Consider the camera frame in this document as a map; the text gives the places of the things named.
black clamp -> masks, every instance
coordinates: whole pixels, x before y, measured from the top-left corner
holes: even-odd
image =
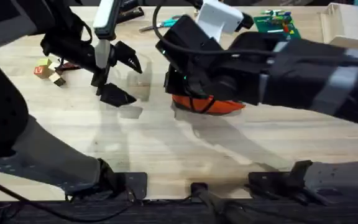
[[[311,161],[296,162],[290,172],[251,172],[248,174],[248,184],[255,198],[270,200],[290,199],[302,205],[309,203],[322,204],[306,187],[304,177]]]

black cable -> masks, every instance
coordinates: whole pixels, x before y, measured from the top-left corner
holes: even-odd
[[[155,35],[169,48],[183,52],[186,54],[197,54],[197,55],[233,55],[233,54],[256,54],[256,55],[263,55],[263,56],[269,56],[273,57],[276,56],[277,53],[275,52],[269,52],[265,50],[208,50],[208,51],[202,51],[202,50],[191,50],[186,49],[184,47],[177,46],[169,41],[167,41],[162,34],[158,31],[157,28],[157,16],[158,12],[160,11],[163,4],[166,3],[167,0],[161,0],[160,3],[157,4],[157,7],[154,10],[153,13],[153,19],[152,19],[152,25]]]
[[[18,215],[24,208],[24,204],[19,202],[19,207],[16,209],[16,211],[13,212],[12,215],[8,216],[7,214],[9,213],[9,210],[14,206],[14,204],[11,204],[10,207],[5,208],[4,210],[1,211],[0,214],[0,224],[6,223],[7,221],[13,219],[14,217],[16,217],[16,215]]]
[[[29,199],[5,188],[4,186],[0,185],[0,191],[4,192],[5,194],[13,197],[13,198],[16,198],[18,199],[20,202],[24,203],[24,204],[27,204],[27,205],[31,205],[35,208],[38,208],[40,210],[43,210],[51,215],[55,215],[56,217],[58,218],[61,218],[61,219],[64,219],[64,220],[68,220],[68,221],[71,221],[71,222],[79,222],[79,223],[96,223],[96,222],[103,222],[103,221],[106,221],[106,220],[109,220],[111,218],[114,218],[116,216],[118,216],[119,214],[121,214],[122,212],[125,212],[126,210],[128,210],[129,208],[131,208],[132,206],[134,206],[135,204],[132,203],[124,208],[122,208],[121,210],[119,210],[118,212],[108,216],[108,217],[104,217],[104,218],[99,218],[99,219],[96,219],[96,220],[84,220],[84,219],[80,219],[80,218],[75,218],[75,217],[70,217],[68,215],[65,215],[65,214],[62,214],[62,213],[59,213],[59,212],[56,212],[54,210],[52,210],[51,208],[48,208],[44,205],[41,205],[37,202],[32,202],[30,201]]]
[[[292,220],[292,221],[296,221],[296,222],[307,223],[307,224],[317,224],[318,223],[318,222],[306,220],[306,219],[300,218],[300,217],[294,217],[294,216],[290,216],[290,215],[286,215],[286,214],[282,214],[282,213],[266,211],[264,209],[255,208],[253,206],[246,205],[246,204],[239,203],[239,202],[235,202],[235,201],[232,201],[232,200],[227,201],[227,204],[241,207],[241,209],[243,211],[245,211],[245,212],[246,212],[246,209],[249,209],[249,210],[252,210],[252,211],[257,212],[257,213],[270,215],[270,216],[274,216],[274,217],[278,217],[278,218],[284,218],[284,219]]]
[[[196,108],[194,107],[193,97],[189,96],[189,102],[190,102],[191,112],[197,112],[197,111],[196,111]]]
[[[209,109],[215,104],[216,100],[213,98],[200,113],[207,113]]]
[[[184,47],[177,46],[167,39],[165,39],[162,34],[158,31],[157,27],[157,16],[161,7],[166,3],[167,0],[161,0],[153,13],[152,25],[155,35],[164,43],[167,47],[172,50],[183,52],[186,54],[195,54],[195,55],[263,55],[268,57],[275,57],[278,55],[276,52],[270,52],[266,50],[192,50]],[[358,58],[341,58],[341,57],[301,57],[297,58],[298,62],[313,62],[313,63],[335,63],[336,65],[342,66],[358,66]]]

wooden box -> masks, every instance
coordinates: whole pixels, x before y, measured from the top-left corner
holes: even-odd
[[[358,6],[330,3],[320,16],[325,44],[358,49]]]

orange object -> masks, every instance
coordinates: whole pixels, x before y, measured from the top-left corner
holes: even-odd
[[[290,32],[290,29],[288,28],[287,25],[283,25],[283,30],[284,32]]]
[[[188,96],[178,96],[178,95],[172,95],[172,100],[175,102],[175,105],[181,109],[190,110],[191,104],[190,104],[190,97]],[[193,99],[193,107],[195,112],[201,113],[213,100],[213,97],[209,97],[206,100],[200,100],[200,99]],[[233,101],[215,101],[214,104],[210,107],[208,111],[206,111],[206,114],[215,114],[215,115],[221,115],[221,114],[228,114],[236,110],[241,110],[245,108],[246,106],[242,103],[236,103]]]

green circuit board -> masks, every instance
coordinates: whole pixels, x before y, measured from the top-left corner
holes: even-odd
[[[293,23],[293,19],[291,18],[291,16],[287,16],[290,20],[290,22],[288,23],[288,29],[289,32],[274,32],[276,34],[283,34],[287,39],[292,39],[292,38],[301,38],[301,35],[298,31],[298,29],[295,27],[294,23]],[[272,21],[272,16],[257,16],[254,17],[254,22],[258,28],[259,32],[271,32],[271,31],[275,31],[275,30],[283,30],[283,25],[282,24],[275,24]]]

